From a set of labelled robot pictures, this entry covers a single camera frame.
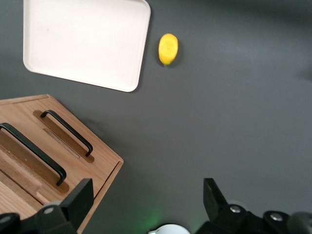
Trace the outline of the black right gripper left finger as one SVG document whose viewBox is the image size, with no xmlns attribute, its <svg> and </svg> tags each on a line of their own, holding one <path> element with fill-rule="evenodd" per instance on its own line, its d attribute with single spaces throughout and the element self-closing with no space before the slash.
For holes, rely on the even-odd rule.
<svg viewBox="0 0 312 234">
<path fill-rule="evenodd" d="M 0 215 L 2 234 L 76 234 L 94 203 L 93 180 L 83 179 L 59 204 L 43 206 L 21 220 L 18 213 Z"/>
</svg>

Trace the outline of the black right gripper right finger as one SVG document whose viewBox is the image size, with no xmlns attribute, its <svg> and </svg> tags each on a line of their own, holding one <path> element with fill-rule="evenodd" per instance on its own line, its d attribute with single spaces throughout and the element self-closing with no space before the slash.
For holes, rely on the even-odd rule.
<svg viewBox="0 0 312 234">
<path fill-rule="evenodd" d="M 266 211 L 262 217 L 227 202 L 212 178 L 203 181 L 203 203 L 209 220 L 197 234 L 310 234 L 312 214 Z"/>
</svg>

